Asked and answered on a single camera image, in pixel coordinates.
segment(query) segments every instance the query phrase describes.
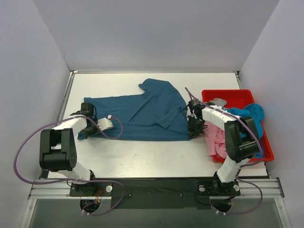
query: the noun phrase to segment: screw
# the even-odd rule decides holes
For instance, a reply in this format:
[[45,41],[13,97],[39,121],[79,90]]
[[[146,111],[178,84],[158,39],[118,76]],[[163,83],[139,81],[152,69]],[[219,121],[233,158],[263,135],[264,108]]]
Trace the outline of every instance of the screw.
[[203,185],[199,185],[199,191],[205,191],[206,189],[204,188]]
[[234,188],[235,191],[239,191],[239,186],[238,185],[236,185],[236,184],[233,185],[233,188]]
[[111,185],[106,186],[105,191],[106,192],[111,192],[112,191],[112,186]]

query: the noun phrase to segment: shirt sleeve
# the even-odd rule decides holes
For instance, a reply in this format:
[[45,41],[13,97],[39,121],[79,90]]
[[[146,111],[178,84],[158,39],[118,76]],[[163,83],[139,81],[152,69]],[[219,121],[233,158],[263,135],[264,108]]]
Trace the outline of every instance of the shirt sleeve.
[[177,90],[170,82],[148,78],[143,83],[138,85],[143,90],[148,90],[155,93],[171,93]]

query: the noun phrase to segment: small white connector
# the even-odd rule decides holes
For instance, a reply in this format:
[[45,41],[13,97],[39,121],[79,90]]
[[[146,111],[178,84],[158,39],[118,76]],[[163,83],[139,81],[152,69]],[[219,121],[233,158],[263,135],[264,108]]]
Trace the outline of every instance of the small white connector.
[[98,120],[98,126],[102,131],[113,128],[113,123],[110,120],[111,118],[112,116],[109,115],[107,118],[102,118]]

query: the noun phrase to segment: clothing pile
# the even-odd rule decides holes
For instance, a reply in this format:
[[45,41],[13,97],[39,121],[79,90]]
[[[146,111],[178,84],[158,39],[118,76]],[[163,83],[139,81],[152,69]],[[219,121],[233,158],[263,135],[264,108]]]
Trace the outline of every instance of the clothing pile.
[[[215,98],[213,101],[211,101],[217,106],[221,106],[223,109],[225,109],[225,105],[227,104],[226,101]],[[264,110],[263,108],[258,104],[249,104],[243,109],[239,108],[228,108],[226,109],[227,112],[238,115],[238,116],[250,116],[253,118],[256,130],[258,133],[259,138],[262,138],[263,136],[263,126],[261,124],[261,121],[264,119]],[[207,144],[208,149],[208,156],[212,155],[218,155],[221,158],[227,157],[226,152],[226,146],[225,146],[225,133],[222,129],[218,128],[216,125],[214,125],[211,122],[206,121],[205,125],[207,128],[204,130],[204,137]],[[259,158],[260,154],[257,153],[255,155],[255,158]]]

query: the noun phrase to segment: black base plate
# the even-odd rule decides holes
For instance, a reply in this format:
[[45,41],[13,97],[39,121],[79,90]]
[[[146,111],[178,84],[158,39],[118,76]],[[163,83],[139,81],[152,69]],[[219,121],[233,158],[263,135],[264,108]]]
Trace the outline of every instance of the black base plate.
[[[234,188],[221,188],[221,192],[217,192],[213,187],[213,178],[199,180],[196,182],[196,186],[199,189],[200,185],[204,186],[205,191],[198,191],[199,196],[240,196],[241,192],[236,191]],[[238,182],[234,181],[232,186],[237,185]]]
[[[194,197],[198,178],[120,179],[125,197],[116,209],[210,209],[209,197]],[[111,206],[121,197],[123,188],[114,184]]]
[[87,184],[73,184],[70,189],[70,196],[97,196],[102,188],[103,193],[100,196],[111,196],[112,192],[106,192],[105,188],[108,185],[113,185],[111,182],[103,183],[87,183]]

